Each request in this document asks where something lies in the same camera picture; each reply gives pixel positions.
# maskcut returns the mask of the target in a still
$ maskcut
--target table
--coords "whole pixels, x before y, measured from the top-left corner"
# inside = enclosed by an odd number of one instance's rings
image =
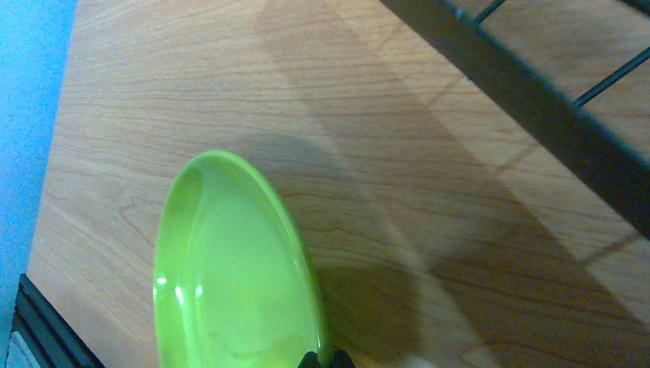
[[[158,366],[160,212],[216,148],[359,367],[647,363],[648,242],[378,1],[81,0],[28,276],[106,366]]]

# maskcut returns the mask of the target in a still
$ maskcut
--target green plate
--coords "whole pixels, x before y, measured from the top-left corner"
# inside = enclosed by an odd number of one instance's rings
[[[330,355],[309,256],[249,163],[210,151],[183,168],[160,220],[153,304],[168,367],[297,368]]]

